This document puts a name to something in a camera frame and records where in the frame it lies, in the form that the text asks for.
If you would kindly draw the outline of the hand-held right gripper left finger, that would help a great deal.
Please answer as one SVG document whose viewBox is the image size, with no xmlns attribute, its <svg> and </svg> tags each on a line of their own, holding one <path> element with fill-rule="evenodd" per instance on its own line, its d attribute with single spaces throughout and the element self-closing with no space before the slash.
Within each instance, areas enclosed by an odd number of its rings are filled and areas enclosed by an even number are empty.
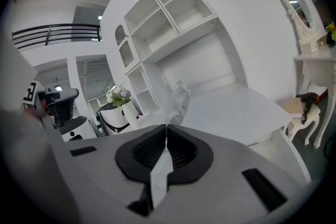
<svg viewBox="0 0 336 224">
<path fill-rule="evenodd" d="M 65 142 L 79 223 L 166 223 L 152 207 L 150 173 L 165 148 L 165 125 Z"/>
</svg>

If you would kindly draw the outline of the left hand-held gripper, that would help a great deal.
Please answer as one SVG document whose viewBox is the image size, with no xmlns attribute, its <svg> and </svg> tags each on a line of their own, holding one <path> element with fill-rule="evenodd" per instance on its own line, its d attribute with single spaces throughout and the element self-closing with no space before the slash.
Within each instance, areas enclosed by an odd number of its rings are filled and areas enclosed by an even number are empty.
<svg viewBox="0 0 336 224">
<path fill-rule="evenodd" d="M 60 127 L 60 133 L 65 135 L 82 126 L 87 118 L 77 116 L 72 118 L 74 100 L 78 97 L 79 91 L 76 88 L 56 91 L 44 88 L 38 81 L 32 81 L 23 98 L 24 112 L 28 115 L 41 119 L 48 115 Z"/>
</svg>

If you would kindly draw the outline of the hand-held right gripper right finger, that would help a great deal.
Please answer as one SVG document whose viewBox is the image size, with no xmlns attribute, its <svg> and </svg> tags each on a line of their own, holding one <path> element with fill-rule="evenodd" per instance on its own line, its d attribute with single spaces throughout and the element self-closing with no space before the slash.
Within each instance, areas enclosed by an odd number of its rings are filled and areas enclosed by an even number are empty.
<svg viewBox="0 0 336 224">
<path fill-rule="evenodd" d="M 279 223 L 311 183 L 304 161 L 281 129 L 250 146 L 199 130 L 191 134 L 212 148 L 213 163 L 197 182 L 169 188 L 154 210 L 166 223 Z M 286 205 L 267 210 L 243 176 L 254 168 L 286 197 Z"/>
</svg>

